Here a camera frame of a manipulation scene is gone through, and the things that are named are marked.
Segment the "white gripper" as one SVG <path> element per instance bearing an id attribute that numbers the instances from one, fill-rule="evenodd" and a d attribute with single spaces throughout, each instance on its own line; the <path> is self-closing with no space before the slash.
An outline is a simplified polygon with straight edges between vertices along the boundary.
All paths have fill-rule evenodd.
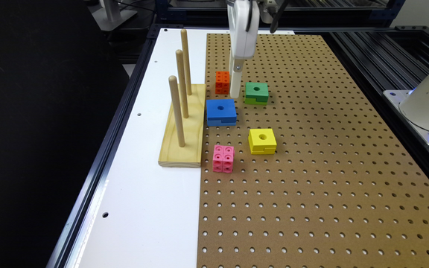
<path id="1" fill-rule="evenodd" d="M 229 61 L 229 96 L 239 97 L 244 61 L 255 53 L 259 9 L 255 1 L 236 0 L 227 5 L 232 56 Z"/>

